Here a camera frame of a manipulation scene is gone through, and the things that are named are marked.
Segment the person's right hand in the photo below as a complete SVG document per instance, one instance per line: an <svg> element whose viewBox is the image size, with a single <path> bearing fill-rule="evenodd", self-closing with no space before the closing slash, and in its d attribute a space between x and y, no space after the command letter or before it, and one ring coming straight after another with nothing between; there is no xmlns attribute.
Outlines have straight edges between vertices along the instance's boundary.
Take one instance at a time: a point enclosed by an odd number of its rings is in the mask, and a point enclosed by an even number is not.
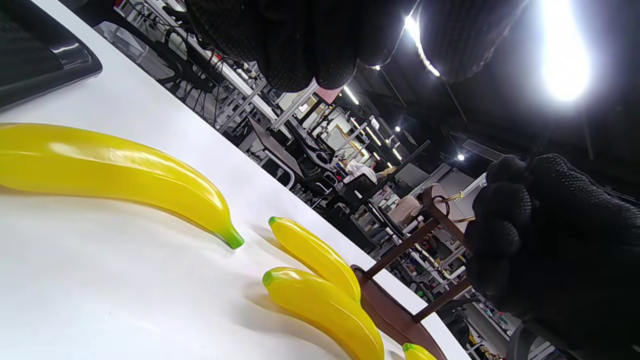
<svg viewBox="0 0 640 360"><path fill-rule="evenodd" d="M489 166L464 233L467 276L576 360L639 358L639 208L555 153Z"/></svg>

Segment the person's left hand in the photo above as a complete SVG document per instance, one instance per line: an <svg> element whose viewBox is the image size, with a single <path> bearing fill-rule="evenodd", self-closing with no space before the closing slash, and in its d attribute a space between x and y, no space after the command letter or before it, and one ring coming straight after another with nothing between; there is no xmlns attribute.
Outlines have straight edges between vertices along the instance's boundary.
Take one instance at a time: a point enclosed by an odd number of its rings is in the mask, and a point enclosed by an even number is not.
<svg viewBox="0 0 640 360"><path fill-rule="evenodd" d="M420 53L444 80L475 75L525 9L525 0L186 0L174 18L201 44L256 62L267 83L299 92L312 81L333 91L359 65L393 57L416 15Z"/></svg>

